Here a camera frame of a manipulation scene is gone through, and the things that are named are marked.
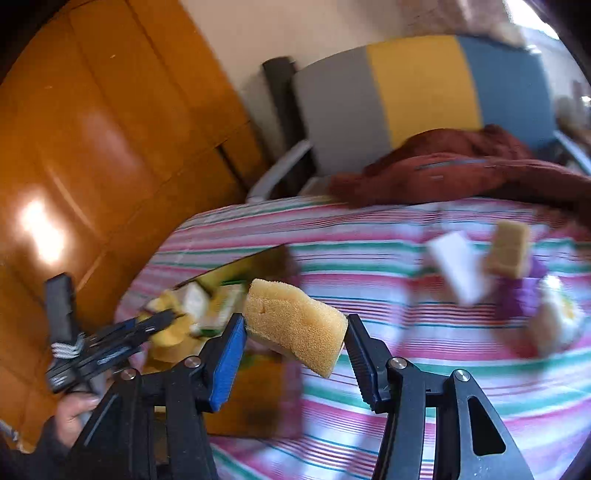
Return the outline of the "person left hand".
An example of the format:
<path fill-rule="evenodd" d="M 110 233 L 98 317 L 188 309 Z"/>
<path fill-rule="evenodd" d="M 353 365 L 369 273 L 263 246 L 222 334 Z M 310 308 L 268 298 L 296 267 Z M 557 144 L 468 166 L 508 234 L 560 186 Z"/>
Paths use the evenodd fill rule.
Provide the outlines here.
<path fill-rule="evenodd" d="M 58 403 L 54 415 L 56 438 L 66 448 L 71 448 L 80 435 L 81 416 L 91 413 L 100 399 L 91 393 L 74 392 L 65 395 Z"/>

